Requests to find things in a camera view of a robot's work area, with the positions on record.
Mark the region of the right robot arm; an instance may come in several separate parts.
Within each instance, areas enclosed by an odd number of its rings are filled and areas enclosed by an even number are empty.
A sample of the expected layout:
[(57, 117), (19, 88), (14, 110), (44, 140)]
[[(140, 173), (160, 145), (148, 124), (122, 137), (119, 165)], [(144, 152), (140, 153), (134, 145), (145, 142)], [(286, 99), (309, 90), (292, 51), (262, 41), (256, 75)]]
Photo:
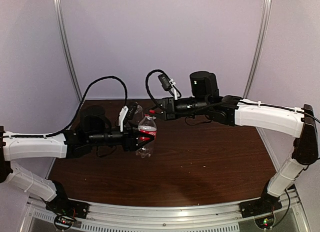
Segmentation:
[(295, 138), (293, 151), (279, 171), (265, 184), (259, 199), (242, 203), (244, 212), (273, 211), (283, 192), (290, 187), (302, 171), (319, 159), (318, 132), (311, 105), (283, 107), (254, 102), (239, 96), (220, 96), (214, 73), (197, 71), (190, 74), (192, 96), (183, 98), (177, 91), (171, 97), (155, 99), (149, 87), (151, 75), (158, 79), (165, 91), (176, 88), (175, 82), (160, 69), (149, 72), (145, 88), (163, 120), (203, 115), (210, 121), (228, 126), (250, 126), (281, 132)]

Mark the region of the frame post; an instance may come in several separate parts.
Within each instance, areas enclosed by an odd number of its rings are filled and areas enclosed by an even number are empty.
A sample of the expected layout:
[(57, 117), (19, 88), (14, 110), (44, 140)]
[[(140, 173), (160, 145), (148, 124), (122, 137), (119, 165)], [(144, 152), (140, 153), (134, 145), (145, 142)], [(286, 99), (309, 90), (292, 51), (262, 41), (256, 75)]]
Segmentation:
[(77, 78), (74, 64), (73, 64), (73, 60), (72, 60), (72, 55), (71, 55), (71, 50), (70, 50), (70, 46), (69, 46), (69, 42), (68, 42), (66, 26), (65, 26), (65, 22), (64, 22), (63, 8), (62, 8), (61, 0), (53, 0), (53, 5), (54, 5), (54, 9), (55, 9), (62, 50), (63, 50), (65, 62), (67, 65), (68, 73), (70, 76), (71, 84), (72, 84), (73, 89), (75, 91), (77, 100), (80, 102), (82, 99), (82, 93), (80, 90), (78, 78)]
[(263, 51), (264, 40), (266, 38), (266, 34), (269, 26), (271, 10), (272, 10), (272, 2), (273, 0), (263, 0), (260, 26), (259, 26), (259, 31), (257, 35), (256, 46), (253, 54), (253, 59), (252, 59), (248, 79), (247, 79), (246, 86), (243, 93), (243, 97), (245, 98), (247, 98), (250, 94), (250, 91), (254, 83), (255, 75), (257, 73), (259, 61)]

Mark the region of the aluminium front frame rail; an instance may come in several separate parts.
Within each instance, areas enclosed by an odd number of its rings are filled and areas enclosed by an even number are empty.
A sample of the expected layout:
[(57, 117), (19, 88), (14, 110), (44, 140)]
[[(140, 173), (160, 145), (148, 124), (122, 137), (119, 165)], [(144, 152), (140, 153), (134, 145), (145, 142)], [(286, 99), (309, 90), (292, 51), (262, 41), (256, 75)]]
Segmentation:
[(282, 208), (243, 217), (240, 202), (180, 207), (137, 207), (90, 203), (86, 218), (68, 231), (266, 231), (262, 222), (274, 215), (272, 231), (310, 231), (296, 189), (280, 197)]

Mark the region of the large clear plastic bottle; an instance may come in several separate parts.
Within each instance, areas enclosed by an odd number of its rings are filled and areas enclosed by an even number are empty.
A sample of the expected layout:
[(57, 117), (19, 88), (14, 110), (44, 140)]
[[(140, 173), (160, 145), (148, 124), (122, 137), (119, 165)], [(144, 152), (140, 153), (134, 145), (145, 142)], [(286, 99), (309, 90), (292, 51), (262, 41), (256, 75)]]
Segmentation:
[(134, 113), (133, 119), (131, 122), (135, 125), (138, 125), (144, 118), (143, 108), (141, 105), (137, 105), (136, 111)]

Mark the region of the left rear frame post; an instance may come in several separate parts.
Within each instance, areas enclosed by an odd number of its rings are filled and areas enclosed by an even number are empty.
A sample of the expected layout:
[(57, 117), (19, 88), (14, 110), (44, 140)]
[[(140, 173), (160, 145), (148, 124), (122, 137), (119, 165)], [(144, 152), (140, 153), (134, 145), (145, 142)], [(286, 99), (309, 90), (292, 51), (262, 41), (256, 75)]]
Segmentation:
[(55, 9), (62, 50), (63, 50), (65, 62), (67, 65), (68, 73), (70, 76), (71, 84), (72, 84), (73, 89), (75, 91), (77, 100), (80, 102), (82, 99), (82, 93), (80, 90), (78, 78), (77, 78), (74, 64), (73, 64), (73, 60), (72, 60), (72, 55), (71, 55), (71, 50), (70, 50), (70, 46), (69, 46), (69, 42), (68, 42), (66, 26), (65, 26), (65, 22), (64, 22), (63, 8), (62, 8), (61, 0), (53, 0), (53, 5), (54, 5), (54, 9)]

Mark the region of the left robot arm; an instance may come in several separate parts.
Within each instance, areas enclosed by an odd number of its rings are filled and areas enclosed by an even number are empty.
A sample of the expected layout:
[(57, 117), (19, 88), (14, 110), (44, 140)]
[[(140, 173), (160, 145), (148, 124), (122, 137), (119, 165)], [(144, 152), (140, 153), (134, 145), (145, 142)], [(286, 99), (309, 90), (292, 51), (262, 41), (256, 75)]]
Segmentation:
[(0, 181), (10, 183), (39, 196), (56, 213), (67, 214), (75, 208), (63, 186), (24, 169), (15, 162), (21, 158), (53, 157), (80, 158), (100, 146), (121, 146), (124, 151), (137, 151), (154, 141), (157, 129), (125, 124), (133, 117), (134, 107), (124, 106), (119, 114), (118, 126), (112, 127), (103, 107), (93, 105), (82, 110), (74, 130), (56, 135), (16, 134), (0, 130)]

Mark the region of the small cola bottle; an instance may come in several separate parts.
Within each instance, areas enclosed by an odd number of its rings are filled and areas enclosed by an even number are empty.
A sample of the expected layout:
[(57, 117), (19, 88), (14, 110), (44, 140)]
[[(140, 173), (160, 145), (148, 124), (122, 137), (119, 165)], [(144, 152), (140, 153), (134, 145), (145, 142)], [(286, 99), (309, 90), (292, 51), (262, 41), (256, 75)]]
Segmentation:
[(138, 142), (147, 142), (136, 151), (136, 155), (141, 158), (150, 158), (154, 152), (155, 139), (157, 135), (157, 126), (154, 118), (151, 115), (145, 114), (143, 120), (138, 124), (138, 131), (142, 133)]

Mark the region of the right rear frame post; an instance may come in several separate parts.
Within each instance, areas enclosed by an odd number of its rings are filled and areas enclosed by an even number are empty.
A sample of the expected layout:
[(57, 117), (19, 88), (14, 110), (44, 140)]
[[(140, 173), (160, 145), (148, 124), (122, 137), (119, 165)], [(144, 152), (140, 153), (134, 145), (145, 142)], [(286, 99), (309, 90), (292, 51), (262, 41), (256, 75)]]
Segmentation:
[(257, 73), (259, 61), (263, 51), (264, 40), (266, 38), (266, 34), (269, 26), (271, 10), (272, 10), (272, 2), (273, 0), (263, 0), (260, 26), (259, 26), (259, 31), (257, 35), (256, 46), (253, 54), (253, 59), (252, 59), (248, 79), (247, 79), (246, 86), (243, 93), (243, 97), (245, 98), (247, 98), (250, 94), (250, 91), (254, 83), (255, 75)]

